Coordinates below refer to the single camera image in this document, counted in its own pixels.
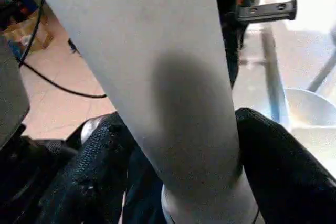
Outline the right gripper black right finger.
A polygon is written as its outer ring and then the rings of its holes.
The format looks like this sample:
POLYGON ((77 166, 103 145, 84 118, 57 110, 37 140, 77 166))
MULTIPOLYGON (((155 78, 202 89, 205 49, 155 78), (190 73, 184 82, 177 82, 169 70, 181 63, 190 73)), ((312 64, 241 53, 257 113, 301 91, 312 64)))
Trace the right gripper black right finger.
POLYGON ((335 178, 282 125, 236 110, 241 160, 265 223, 335 223, 335 178))

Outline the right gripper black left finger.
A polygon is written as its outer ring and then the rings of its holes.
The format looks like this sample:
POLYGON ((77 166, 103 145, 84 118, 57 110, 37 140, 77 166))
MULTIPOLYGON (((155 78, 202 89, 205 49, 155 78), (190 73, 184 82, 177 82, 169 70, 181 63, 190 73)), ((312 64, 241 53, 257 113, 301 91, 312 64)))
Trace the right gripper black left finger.
POLYGON ((108 114, 52 181, 36 222, 118 223, 134 147, 119 114, 108 114))

